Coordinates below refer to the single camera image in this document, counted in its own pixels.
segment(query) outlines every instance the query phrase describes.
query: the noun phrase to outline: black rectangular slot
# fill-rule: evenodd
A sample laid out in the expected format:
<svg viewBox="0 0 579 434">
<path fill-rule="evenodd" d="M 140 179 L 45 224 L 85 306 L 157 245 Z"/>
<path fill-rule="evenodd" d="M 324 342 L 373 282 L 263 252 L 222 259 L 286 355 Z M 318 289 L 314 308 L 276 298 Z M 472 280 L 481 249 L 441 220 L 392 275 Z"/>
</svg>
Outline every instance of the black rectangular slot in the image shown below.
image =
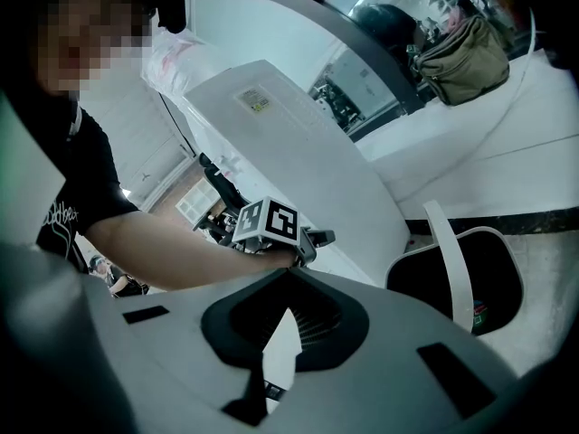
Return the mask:
<svg viewBox="0 0 579 434">
<path fill-rule="evenodd" d="M 125 317 L 125 321 L 129 325 L 132 325 L 133 323 L 143 322 L 168 313 L 169 311 L 163 306 L 154 306 L 135 310 L 134 312 L 127 312 L 126 314 L 123 314 L 123 316 Z"/>
<path fill-rule="evenodd" d="M 446 345 L 427 345 L 417 352 L 463 418 L 474 415 L 496 399 L 495 394 Z"/>
</svg>

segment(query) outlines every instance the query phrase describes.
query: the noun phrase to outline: person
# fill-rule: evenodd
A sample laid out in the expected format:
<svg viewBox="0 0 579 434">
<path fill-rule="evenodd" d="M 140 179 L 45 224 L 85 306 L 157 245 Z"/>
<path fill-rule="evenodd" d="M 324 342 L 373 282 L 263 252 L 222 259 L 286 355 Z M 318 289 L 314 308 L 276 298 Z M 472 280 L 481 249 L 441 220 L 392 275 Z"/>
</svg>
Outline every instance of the person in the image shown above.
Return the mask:
<svg viewBox="0 0 579 434">
<path fill-rule="evenodd" d="M 371 33 L 400 63 L 406 79 L 413 83 L 409 69 L 408 45 L 422 50 L 424 32 L 416 20 L 394 5 L 363 5 L 355 8 L 352 19 Z"/>
<path fill-rule="evenodd" d="M 115 297 L 144 296 L 148 292 L 147 285 L 141 284 L 102 256 L 92 256 L 89 270 L 91 275 L 104 280 L 110 294 Z"/>
<path fill-rule="evenodd" d="M 290 250 L 251 255 L 214 245 L 140 212 L 121 192 L 107 135 L 73 92 L 118 56 L 121 46 L 146 39 L 156 5 L 157 0 L 2 3 L 3 14 L 10 14 L 3 59 L 10 61 L 0 96 L 66 179 L 37 245 L 88 273 L 74 242 L 78 232 L 131 276 L 161 289 L 290 267 L 295 259 Z"/>
</svg>

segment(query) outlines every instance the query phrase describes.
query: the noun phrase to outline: label sticker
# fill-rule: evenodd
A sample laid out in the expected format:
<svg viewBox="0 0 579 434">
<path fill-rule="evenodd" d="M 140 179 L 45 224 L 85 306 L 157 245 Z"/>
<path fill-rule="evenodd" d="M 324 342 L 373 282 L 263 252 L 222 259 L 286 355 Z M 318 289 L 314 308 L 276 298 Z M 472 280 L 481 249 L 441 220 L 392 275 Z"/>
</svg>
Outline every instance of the label sticker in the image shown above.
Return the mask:
<svg viewBox="0 0 579 434">
<path fill-rule="evenodd" d="M 262 112 L 270 105 L 270 101 L 256 89 L 246 90 L 240 95 L 240 100 L 255 112 Z"/>
</svg>

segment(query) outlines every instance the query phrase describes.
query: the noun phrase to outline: black cable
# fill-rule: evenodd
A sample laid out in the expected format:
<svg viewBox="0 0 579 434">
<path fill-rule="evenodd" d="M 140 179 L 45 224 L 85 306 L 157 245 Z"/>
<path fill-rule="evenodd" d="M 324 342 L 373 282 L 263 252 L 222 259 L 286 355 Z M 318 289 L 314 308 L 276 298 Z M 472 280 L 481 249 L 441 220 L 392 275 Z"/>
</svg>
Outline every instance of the black cable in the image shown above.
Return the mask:
<svg viewBox="0 0 579 434">
<path fill-rule="evenodd" d="M 191 143 L 189 143 L 189 140 L 187 140 L 187 137 L 185 135 L 183 135 L 183 132 L 181 131 L 181 129 L 179 128 L 177 121 L 175 120 L 175 118 L 173 117 L 173 114 L 171 114 L 171 109 L 169 109 L 169 107 L 166 105 L 165 103 L 165 99 L 163 98 L 163 95 L 161 95 L 159 93 L 159 97 L 161 97 L 161 101 L 163 101 L 163 104 L 165 105 L 166 108 L 166 112 L 169 113 L 169 116 L 171 116 L 171 119 L 173 119 L 173 122 L 175 122 L 175 127 L 177 127 L 177 130 L 179 131 L 179 133 L 181 134 L 181 137 L 183 137 L 183 140 L 187 142 L 187 144 L 189 145 L 189 147 L 191 148 L 191 152 L 193 153 L 193 157 L 197 156 L 197 153 L 195 152 L 195 150 L 193 149 L 193 147 L 191 146 Z"/>
</svg>

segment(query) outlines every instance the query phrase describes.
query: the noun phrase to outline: plastic bag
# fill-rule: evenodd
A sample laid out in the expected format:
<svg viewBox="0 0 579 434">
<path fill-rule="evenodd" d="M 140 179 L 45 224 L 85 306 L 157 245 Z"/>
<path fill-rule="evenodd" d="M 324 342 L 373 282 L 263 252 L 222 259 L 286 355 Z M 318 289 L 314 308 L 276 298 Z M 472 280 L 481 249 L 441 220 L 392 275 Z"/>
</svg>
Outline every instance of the plastic bag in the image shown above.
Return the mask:
<svg viewBox="0 0 579 434">
<path fill-rule="evenodd" d="M 230 156 L 229 147 L 185 99 L 185 94 L 232 66 L 217 48 L 187 29 L 179 34 L 166 29 L 158 31 L 148 56 L 143 58 L 141 77 L 175 103 L 187 119 L 197 146 L 212 161 L 234 159 L 234 156 Z"/>
<path fill-rule="evenodd" d="M 217 48 L 189 30 L 174 34 L 164 29 L 153 37 L 150 55 L 143 60 L 141 77 L 169 98 L 183 97 L 232 66 Z"/>
</svg>

